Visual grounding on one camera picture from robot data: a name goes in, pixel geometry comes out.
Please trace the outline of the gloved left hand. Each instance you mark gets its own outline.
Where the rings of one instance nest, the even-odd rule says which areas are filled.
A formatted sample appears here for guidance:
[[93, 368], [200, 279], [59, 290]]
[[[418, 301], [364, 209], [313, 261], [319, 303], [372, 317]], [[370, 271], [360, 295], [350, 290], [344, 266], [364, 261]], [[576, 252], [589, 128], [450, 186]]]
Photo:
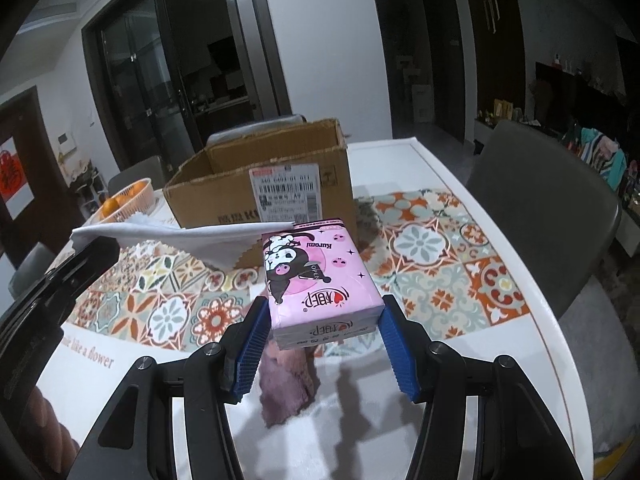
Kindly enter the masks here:
[[35, 387], [29, 396], [24, 422], [25, 450], [47, 479], [66, 479], [79, 445], [58, 421], [51, 403]]

